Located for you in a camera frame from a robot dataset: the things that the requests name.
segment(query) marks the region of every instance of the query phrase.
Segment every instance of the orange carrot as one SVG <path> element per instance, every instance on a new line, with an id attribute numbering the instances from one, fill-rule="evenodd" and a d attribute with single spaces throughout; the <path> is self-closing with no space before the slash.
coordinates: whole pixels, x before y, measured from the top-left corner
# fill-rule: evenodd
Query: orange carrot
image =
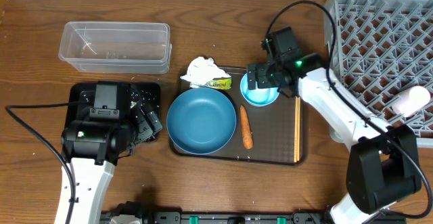
<path id="1" fill-rule="evenodd" d="M 241 106 L 241 127 L 242 127 L 242 141 L 244 142 L 244 147 L 246 149 L 252 148 L 252 133 L 250 128 L 250 122 L 248 121 L 248 115 L 246 114 L 246 109 Z"/>

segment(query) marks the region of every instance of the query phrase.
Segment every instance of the wooden table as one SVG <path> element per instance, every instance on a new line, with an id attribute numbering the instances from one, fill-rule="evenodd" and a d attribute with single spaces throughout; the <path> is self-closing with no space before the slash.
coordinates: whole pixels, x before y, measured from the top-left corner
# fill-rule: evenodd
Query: wooden table
<path id="1" fill-rule="evenodd" d="M 179 69 L 199 55 L 220 66 L 263 62 L 260 48 L 273 16 L 297 0 L 9 0 L 0 25 L 0 107 L 67 102 L 75 83 L 98 80 L 154 81 L 162 88 L 165 123 Z M 324 3 L 325 0 L 313 0 Z M 299 6 L 275 29 L 291 26 L 306 52 L 325 54 L 319 9 Z M 173 53 L 167 74 L 95 74 L 59 60 L 69 21 L 163 22 L 170 25 Z M 156 143 L 141 145 L 120 161 L 104 210 L 128 200 L 185 212 L 290 212 L 324 210 L 346 193 L 348 152 L 329 138 L 328 125 L 309 109 L 309 157 L 288 168 L 175 156 L 164 130 Z M 26 122 L 59 151 L 65 108 L 22 110 Z M 61 166 L 53 154 L 0 110 L 0 223 L 53 223 L 60 197 Z M 432 150 L 421 149 L 421 165 L 433 182 Z M 422 191 L 398 205 L 416 213 Z M 431 223 L 433 215 L 411 223 Z"/>

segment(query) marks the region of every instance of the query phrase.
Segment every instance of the blue bowl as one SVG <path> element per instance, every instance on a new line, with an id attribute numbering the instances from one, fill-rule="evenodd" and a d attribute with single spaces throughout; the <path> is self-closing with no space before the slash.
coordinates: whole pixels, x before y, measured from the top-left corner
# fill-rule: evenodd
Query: blue bowl
<path id="1" fill-rule="evenodd" d="M 210 154 L 221 149 L 235 129 L 233 104 L 214 89 L 190 89 L 178 96 L 168 110 L 168 135 L 191 154 Z"/>
<path id="2" fill-rule="evenodd" d="M 245 100 L 253 106 L 267 106 L 274 102 L 279 95 L 278 88 L 270 89 L 248 89 L 248 76 L 245 74 L 241 80 L 241 94 L 244 96 Z"/>

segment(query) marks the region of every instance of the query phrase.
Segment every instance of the white cloth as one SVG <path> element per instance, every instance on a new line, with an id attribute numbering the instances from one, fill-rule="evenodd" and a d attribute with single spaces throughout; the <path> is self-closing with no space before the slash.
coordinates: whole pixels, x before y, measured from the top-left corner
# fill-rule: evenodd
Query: white cloth
<path id="1" fill-rule="evenodd" d="M 203 57 L 194 59 L 188 66 L 187 74 L 181 76 L 181 79 L 196 85 L 205 85 L 208 81 L 219 78 L 231 78 L 231 76 L 218 68 L 212 58 Z"/>

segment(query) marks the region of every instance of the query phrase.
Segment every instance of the clear plastic container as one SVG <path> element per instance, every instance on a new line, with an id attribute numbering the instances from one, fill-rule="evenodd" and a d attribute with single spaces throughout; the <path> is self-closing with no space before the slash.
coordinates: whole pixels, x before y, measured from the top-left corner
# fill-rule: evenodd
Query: clear plastic container
<path id="1" fill-rule="evenodd" d="M 170 55 L 170 27 L 157 23 L 69 22 L 59 50 L 81 72 L 162 74 Z"/>

